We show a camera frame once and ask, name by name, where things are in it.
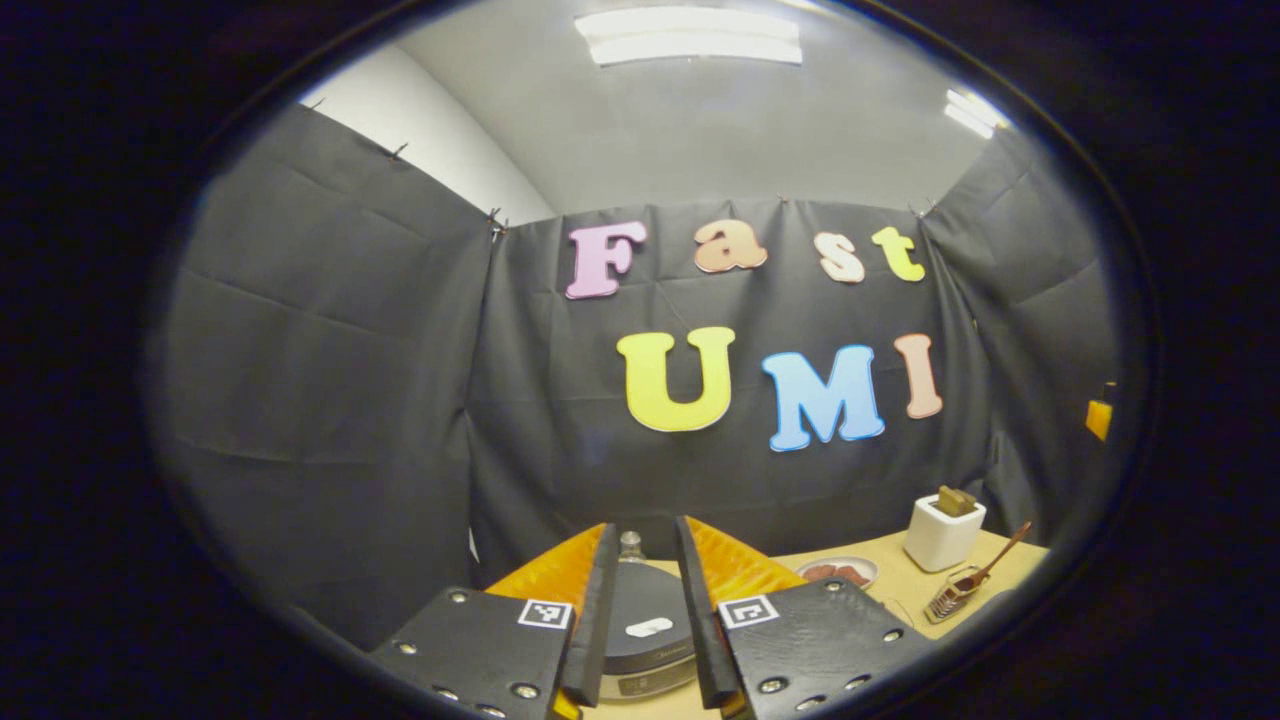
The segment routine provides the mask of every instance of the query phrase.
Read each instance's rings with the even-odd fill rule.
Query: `white container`
[[[987,507],[975,502],[973,512],[952,518],[933,506],[937,501],[936,495],[915,501],[902,543],[902,550],[925,573],[946,570],[968,560],[987,516]]]

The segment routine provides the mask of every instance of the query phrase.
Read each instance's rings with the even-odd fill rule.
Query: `blue letter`
[[[831,442],[841,407],[845,410],[841,439],[884,432],[884,420],[876,413],[876,391],[872,388],[874,356],[865,345],[841,347],[831,368],[831,382],[826,384],[799,352],[765,357],[764,372],[773,375],[778,392],[778,434],[769,438],[769,447],[777,452],[809,447],[809,433],[800,427],[801,411],[822,442]]]

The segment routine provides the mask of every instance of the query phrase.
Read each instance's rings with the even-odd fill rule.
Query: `foam letter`
[[[644,242],[648,233],[637,222],[617,225],[582,228],[568,233],[577,246],[573,282],[564,290],[570,300],[600,297],[618,291],[618,281],[609,277],[609,265],[621,274],[631,269],[631,243]],[[609,247],[609,240],[617,240]]]
[[[758,268],[769,259],[769,251],[755,240],[755,231],[742,220],[708,223],[698,228],[694,240],[700,245],[694,264],[704,273]]]
[[[842,283],[863,282],[867,269],[861,261],[854,258],[854,243],[842,234],[820,232],[813,238],[813,246],[818,249],[822,260],[818,261],[822,269],[831,275],[831,279]]]
[[[664,433],[700,430],[724,416],[730,401],[728,328],[698,328],[689,345],[703,363],[703,395],[692,402],[673,402],[667,393],[667,351],[676,346],[667,333],[628,334],[618,341],[627,363],[627,409],[644,427]]]
[[[906,382],[911,386],[911,401],[906,404],[908,418],[928,418],[942,410],[942,398],[933,387],[933,366],[929,365],[929,336],[905,334],[893,341],[893,347],[906,360]]]
[[[872,242],[884,249],[884,259],[893,274],[906,282],[919,282],[924,278],[924,265],[911,261],[908,250],[915,249],[915,242],[906,236],[897,234],[893,228],[884,228],[872,236]]]
[[[764,359],[764,372],[773,375],[778,393],[778,434],[769,438],[777,452],[809,447],[809,433],[801,427],[800,413],[822,442],[836,432],[840,410],[845,421],[840,438],[851,441],[884,432],[884,420],[876,413],[876,389],[872,387],[872,357],[865,345],[850,345],[836,352],[831,382],[823,384],[804,355],[780,352]]]

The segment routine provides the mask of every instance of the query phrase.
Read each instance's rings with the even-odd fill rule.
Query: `food on plate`
[[[858,587],[863,587],[870,582],[867,578],[858,574],[858,570],[855,570],[851,565],[840,565],[840,566],[815,565],[804,571],[804,579],[809,582],[820,580],[823,578],[831,578],[833,575],[838,575],[841,578],[851,580]]]

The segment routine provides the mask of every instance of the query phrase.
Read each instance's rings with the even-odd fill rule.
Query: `white wall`
[[[396,45],[311,90],[300,102],[338,120],[512,225],[556,217],[547,200],[466,109]]]

